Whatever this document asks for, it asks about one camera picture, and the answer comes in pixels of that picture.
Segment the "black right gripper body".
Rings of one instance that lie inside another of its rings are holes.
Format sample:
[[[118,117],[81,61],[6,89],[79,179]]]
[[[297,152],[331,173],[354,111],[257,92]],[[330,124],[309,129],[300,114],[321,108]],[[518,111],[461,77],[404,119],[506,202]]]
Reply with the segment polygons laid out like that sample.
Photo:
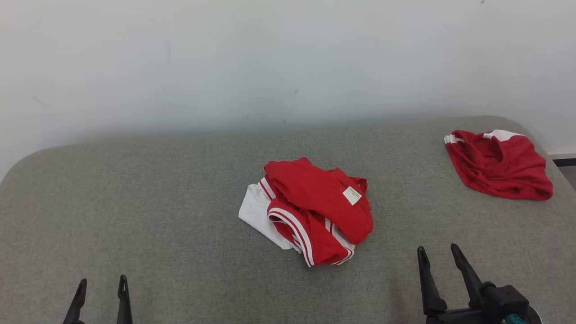
[[[425,308],[426,324],[493,324],[496,307],[461,308],[441,311]]]

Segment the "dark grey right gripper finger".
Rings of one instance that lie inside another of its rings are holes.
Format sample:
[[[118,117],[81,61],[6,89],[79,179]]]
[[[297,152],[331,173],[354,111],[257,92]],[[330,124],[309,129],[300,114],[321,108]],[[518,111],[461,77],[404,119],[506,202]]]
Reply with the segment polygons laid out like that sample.
[[[469,296],[468,306],[470,308],[481,308],[483,297],[481,294],[482,281],[479,279],[477,273],[468,262],[462,250],[455,243],[450,245],[452,256],[457,266],[461,271],[466,290]]]
[[[423,313],[426,316],[444,314],[448,309],[448,306],[446,305],[445,300],[440,297],[431,273],[430,260],[426,254],[424,246],[418,247],[417,255]]]

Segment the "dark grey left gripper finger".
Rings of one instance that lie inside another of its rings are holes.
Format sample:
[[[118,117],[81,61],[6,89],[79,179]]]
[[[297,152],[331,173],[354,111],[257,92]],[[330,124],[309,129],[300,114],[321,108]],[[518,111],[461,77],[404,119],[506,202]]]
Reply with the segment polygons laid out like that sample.
[[[125,275],[120,277],[117,297],[119,299],[117,324],[133,324],[128,281]]]
[[[70,307],[68,308],[64,318],[64,324],[84,324],[84,322],[80,319],[80,315],[81,309],[85,304],[87,284],[88,281],[86,278],[80,281]]]

